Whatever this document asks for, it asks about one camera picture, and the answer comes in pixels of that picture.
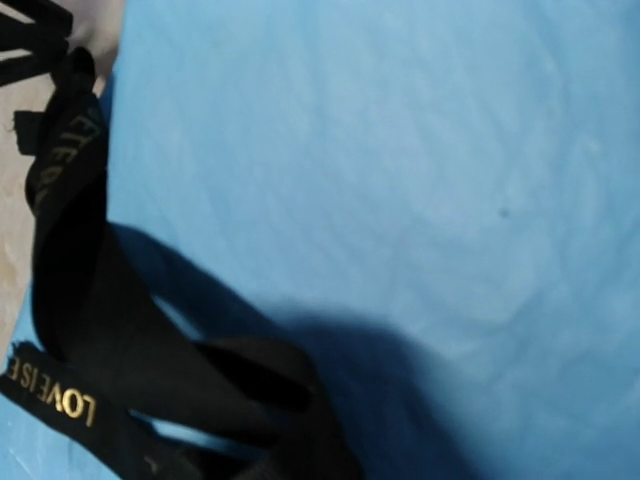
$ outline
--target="blue fabric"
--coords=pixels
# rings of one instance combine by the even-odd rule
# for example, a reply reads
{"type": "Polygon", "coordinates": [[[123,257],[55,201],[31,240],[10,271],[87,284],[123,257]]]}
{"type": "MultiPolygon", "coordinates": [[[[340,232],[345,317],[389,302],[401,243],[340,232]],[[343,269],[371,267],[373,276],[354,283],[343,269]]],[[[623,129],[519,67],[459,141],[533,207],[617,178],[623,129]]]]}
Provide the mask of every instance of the blue fabric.
{"type": "Polygon", "coordinates": [[[638,477],[640,1],[127,8],[110,218],[186,331],[305,346],[370,479],[638,477]]]}

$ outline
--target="black bag strap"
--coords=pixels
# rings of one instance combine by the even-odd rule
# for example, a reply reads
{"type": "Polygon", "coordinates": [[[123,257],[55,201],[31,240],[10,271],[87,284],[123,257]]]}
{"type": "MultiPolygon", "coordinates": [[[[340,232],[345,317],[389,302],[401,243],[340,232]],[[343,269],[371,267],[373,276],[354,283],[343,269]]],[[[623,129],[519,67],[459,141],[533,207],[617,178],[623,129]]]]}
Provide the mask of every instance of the black bag strap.
{"type": "Polygon", "coordinates": [[[0,87],[48,73],[69,48],[73,16],[49,0],[2,0],[34,23],[0,12],[0,52],[26,50],[27,55],[0,61],[0,87]]]}
{"type": "Polygon", "coordinates": [[[52,76],[26,184],[32,314],[47,353],[15,346],[0,393],[125,480],[362,478],[303,351],[257,337],[195,344],[156,307],[106,221],[108,129],[90,54],[74,51],[52,76]],[[140,416],[257,454],[165,440],[140,416]]]}

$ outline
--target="black fabric strap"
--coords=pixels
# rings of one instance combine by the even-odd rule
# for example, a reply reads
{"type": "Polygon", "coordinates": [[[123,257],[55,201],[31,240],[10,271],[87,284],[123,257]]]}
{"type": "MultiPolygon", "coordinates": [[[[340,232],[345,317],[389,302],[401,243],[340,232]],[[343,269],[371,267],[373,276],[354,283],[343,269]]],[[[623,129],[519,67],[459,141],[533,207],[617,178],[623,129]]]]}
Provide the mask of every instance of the black fabric strap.
{"type": "Polygon", "coordinates": [[[49,0],[2,0],[32,18],[23,23],[0,13],[0,52],[26,50],[27,55],[0,61],[0,87],[52,71],[67,54],[73,17],[49,0]]]}
{"type": "Polygon", "coordinates": [[[53,72],[26,184],[32,313],[48,354],[17,345],[0,392],[125,480],[363,478],[303,351],[258,337],[194,344],[153,303],[106,221],[108,129],[94,77],[83,50],[53,72]],[[59,383],[60,404],[42,372],[59,383]],[[169,442],[132,413],[265,453],[234,459],[169,442]]]}

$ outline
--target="beige floor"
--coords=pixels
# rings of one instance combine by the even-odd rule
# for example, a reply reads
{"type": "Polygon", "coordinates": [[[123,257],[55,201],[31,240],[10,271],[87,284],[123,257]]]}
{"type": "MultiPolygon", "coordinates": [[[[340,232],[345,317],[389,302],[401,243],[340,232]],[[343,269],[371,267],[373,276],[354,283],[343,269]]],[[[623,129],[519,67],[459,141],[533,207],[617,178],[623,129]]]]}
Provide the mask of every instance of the beige floor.
{"type": "Polygon", "coordinates": [[[13,111],[39,110],[51,86],[41,77],[0,90],[0,354],[3,354],[29,281],[33,220],[24,200],[31,159],[22,157],[13,133],[13,111]]]}
{"type": "MultiPolygon", "coordinates": [[[[89,47],[96,56],[99,73],[108,74],[115,58],[124,0],[57,1],[74,13],[73,42],[89,47]]],[[[3,6],[0,10],[8,11],[3,6]]],[[[23,193],[31,159],[17,151],[13,111],[42,110],[50,93],[51,82],[46,76],[0,89],[0,357],[29,283],[33,234],[33,220],[23,193]]]]}

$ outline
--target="blue surface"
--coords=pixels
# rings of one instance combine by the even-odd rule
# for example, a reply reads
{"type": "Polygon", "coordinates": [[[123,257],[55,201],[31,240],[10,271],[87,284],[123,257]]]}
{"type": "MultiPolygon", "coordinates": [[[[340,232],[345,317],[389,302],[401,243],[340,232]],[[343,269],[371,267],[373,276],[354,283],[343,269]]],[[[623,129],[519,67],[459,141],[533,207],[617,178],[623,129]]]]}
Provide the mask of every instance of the blue surface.
{"type": "MultiPolygon", "coordinates": [[[[637,0],[131,0],[110,218],[190,333],[312,352],[368,478],[639,478],[638,45],[637,0]]],[[[0,423],[3,478],[111,478],[0,423]]]]}

